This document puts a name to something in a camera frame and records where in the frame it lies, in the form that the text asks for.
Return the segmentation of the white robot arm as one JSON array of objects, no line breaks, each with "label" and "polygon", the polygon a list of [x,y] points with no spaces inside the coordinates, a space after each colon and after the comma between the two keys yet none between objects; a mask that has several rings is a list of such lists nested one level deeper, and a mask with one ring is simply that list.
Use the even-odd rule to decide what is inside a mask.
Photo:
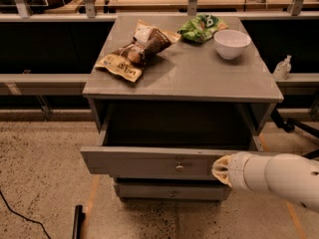
[{"label": "white robot arm", "polygon": [[241,151],[219,158],[211,173],[235,190],[272,193],[319,212],[319,162],[300,155]]}]

